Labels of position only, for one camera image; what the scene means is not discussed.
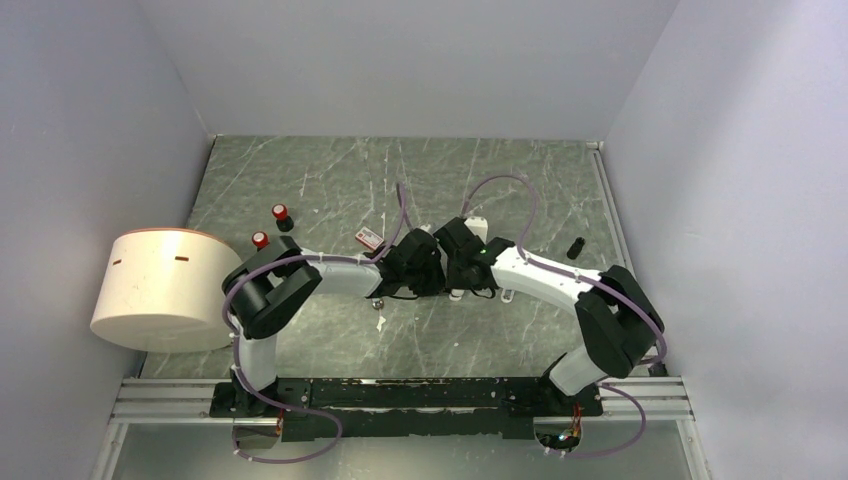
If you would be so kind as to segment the red staple box sleeve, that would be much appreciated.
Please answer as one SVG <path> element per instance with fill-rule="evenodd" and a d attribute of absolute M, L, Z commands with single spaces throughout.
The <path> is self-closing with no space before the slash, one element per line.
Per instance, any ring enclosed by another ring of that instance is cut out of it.
<path fill-rule="evenodd" d="M 355 239 L 370 252 L 376 252 L 385 242 L 381 235 L 368 227 L 360 228 L 355 234 Z"/>

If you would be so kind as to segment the small blue stapler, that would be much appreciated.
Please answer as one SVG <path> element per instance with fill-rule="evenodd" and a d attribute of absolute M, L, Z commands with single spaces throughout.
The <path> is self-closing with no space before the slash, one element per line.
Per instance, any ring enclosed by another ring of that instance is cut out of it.
<path fill-rule="evenodd" d="M 511 303 L 515 298 L 516 292 L 513 289 L 504 288 L 500 293 L 500 301 L 505 304 Z"/>

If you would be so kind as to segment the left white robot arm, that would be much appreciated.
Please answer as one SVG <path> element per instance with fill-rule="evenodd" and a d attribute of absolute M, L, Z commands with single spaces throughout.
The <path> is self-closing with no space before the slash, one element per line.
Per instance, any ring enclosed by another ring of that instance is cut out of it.
<path fill-rule="evenodd" d="M 276 336 L 313 295 L 384 299 L 442 294 L 446 277 L 436 239 L 415 228 L 393 246 L 358 256 L 302 249 L 289 236 L 271 240 L 223 281 L 222 318 L 235 339 L 231 367 L 236 407 L 254 416 L 277 400 Z"/>

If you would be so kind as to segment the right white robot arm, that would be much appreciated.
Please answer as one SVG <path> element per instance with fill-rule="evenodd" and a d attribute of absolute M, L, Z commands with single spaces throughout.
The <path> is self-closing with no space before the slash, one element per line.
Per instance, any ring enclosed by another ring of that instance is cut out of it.
<path fill-rule="evenodd" d="M 452 290 L 511 290 L 574 313 L 581 345 L 542 374 L 542 406 L 562 414 L 585 387 L 605 378 L 628 377 L 651 348 L 665 352 L 664 324 L 632 273 L 613 265 L 579 269 L 521 250 L 494 237 L 483 241 L 471 219 L 456 217 L 435 238 L 447 256 Z"/>

